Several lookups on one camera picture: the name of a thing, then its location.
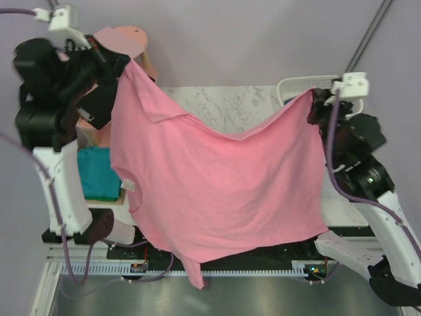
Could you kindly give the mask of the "pink t-shirt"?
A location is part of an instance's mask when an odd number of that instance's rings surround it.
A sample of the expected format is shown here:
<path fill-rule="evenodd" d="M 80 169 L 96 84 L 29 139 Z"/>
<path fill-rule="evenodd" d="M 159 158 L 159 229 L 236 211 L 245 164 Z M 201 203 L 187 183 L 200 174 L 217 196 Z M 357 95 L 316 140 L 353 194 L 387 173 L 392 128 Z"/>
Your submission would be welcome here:
<path fill-rule="evenodd" d="M 239 134 L 185 111 L 135 62 L 125 67 L 111 115 L 111 165 L 130 214 L 152 245 L 172 252 L 190 283 L 201 264 L 327 231 L 325 158 L 307 122 L 312 93 Z"/>

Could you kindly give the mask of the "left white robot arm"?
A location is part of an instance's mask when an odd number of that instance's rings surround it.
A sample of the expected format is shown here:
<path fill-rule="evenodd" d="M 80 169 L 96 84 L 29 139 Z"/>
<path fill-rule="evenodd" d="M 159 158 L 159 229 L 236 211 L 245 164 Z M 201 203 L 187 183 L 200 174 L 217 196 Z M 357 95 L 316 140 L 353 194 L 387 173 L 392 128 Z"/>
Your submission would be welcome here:
<path fill-rule="evenodd" d="M 112 209 L 86 203 L 76 134 L 78 105 L 85 94 L 94 86 L 116 89 L 130 58 L 103 47 L 92 35 L 86 41 L 82 47 L 68 39 L 65 60 L 45 38 L 25 41 L 14 51 L 13 67 L 22 81 L 15 124 L 38 168 L 49 210 L 49 227 L 41 238 L 46 244 L 106 240 L 122 244 L 122 252 L 137 259 L 145 248 L 134 226 L 115 219 Z"/>

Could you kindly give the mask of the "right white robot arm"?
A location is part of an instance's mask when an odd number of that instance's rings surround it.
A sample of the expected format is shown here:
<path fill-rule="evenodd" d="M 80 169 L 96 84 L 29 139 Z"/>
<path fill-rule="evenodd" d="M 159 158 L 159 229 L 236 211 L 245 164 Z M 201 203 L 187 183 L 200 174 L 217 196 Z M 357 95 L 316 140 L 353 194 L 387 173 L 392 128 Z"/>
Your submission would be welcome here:
<path fill-rule="evenodd" d="M 307 122 L 317 125 L 328 176 L 336 192 L 354 203 L 384 253 L 354 246 L 332 231 L 301 242 L 309 259 L 334 259 L 364 277 L 373 292 L 393 307 L 420 310 L 420 241 L 402 211 L 395 185 L 373 153 L 385 145 L 378 119 L 359 113 L 338 93 L 313 88 Z"/>

